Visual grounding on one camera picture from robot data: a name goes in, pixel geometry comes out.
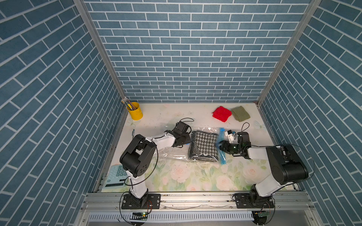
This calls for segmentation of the clear plastic vacuum bag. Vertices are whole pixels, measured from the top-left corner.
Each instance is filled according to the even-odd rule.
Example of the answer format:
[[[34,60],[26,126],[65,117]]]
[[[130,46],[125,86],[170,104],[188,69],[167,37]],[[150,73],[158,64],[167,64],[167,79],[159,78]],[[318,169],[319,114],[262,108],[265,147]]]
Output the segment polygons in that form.
[[[177,147],[166,147],[158,151],[159,156],[188,162],[211,162],[226,164],[225,154],[217,147],[224,136],[223,128],[194,127],[189,135],[190,143]]]

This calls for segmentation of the houndstooth black white scarf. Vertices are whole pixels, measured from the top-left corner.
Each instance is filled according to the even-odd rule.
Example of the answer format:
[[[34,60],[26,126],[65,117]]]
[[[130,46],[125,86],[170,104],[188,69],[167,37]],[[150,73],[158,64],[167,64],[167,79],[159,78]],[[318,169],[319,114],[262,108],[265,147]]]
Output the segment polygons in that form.
[[[218,134],[204,131],[193,131],[191,133],[191,144],[188,157],[190,160],[217,162],[218,151],[216,141]]]

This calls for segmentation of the olive green knitted scarf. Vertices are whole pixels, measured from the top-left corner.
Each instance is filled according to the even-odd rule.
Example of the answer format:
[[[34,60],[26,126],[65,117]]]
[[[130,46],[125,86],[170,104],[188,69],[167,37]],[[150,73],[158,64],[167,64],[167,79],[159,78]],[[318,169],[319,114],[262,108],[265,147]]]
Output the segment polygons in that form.
[[[232,115],[234,116],[235,120],[242,122],[245,120],[250,119],[250,114],[245,110],[243,106],[238,106],[231,109]]]

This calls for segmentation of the red knitted scarf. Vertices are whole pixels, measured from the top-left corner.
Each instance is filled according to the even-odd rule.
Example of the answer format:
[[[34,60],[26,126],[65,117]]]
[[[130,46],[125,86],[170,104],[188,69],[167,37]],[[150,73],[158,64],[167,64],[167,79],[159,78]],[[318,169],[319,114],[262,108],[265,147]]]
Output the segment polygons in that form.
[[[224,108],[223,106],[216,108],[213,112],[213,117],[222,122],[226,122],[231,115],[232,112],[229,109]]]

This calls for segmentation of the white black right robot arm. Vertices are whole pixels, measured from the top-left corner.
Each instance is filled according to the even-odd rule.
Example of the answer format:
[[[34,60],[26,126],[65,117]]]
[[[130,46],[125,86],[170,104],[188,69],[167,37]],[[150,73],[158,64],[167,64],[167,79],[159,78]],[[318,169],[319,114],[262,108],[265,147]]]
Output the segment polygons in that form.
[[[269,163],[271,173],[261,182],[254,184],[250,190],[253,199],[269,198],[285,186],[307,180],[309,172],[292,144],[276,146],[252,145],[247,132],[238,132],[231,139],[216,142],[221,151],[247,160],[265,160]]]

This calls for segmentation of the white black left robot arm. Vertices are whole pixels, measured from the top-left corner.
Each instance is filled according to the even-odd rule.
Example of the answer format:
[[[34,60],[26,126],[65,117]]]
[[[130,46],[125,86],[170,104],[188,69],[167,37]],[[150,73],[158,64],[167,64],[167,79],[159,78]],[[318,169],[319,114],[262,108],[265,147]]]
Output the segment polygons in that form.
[[[154,153],[169,147],[181,147],[191,142],[191,127],[185,122],[179,121],[172,130],[166,130],[162,135],[144,137],[136,135],[119,161],[129,176],[131,196],[141,200],[148,194],[144,176],[149,168]]]

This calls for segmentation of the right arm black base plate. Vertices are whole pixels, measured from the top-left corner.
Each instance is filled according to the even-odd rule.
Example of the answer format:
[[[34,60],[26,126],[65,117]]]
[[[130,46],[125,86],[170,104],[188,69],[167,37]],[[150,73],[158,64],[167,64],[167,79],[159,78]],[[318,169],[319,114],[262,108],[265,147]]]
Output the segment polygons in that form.
[[[258,195],[250,195],[247,193],[236,193],[232,195],[232,200],[236,203],[238,209],[272,209],[275,207],[271,196],[259,197]]]

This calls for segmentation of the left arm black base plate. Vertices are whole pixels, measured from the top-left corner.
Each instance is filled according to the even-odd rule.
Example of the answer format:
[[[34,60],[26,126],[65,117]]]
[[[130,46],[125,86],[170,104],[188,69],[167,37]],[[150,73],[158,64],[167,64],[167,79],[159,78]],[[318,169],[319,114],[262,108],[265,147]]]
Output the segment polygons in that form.
[[[161,202],[161,194],[146,193],[142,198],[138,199],[132,194],[126,194],[121,201],[121,209],[159,209]]]

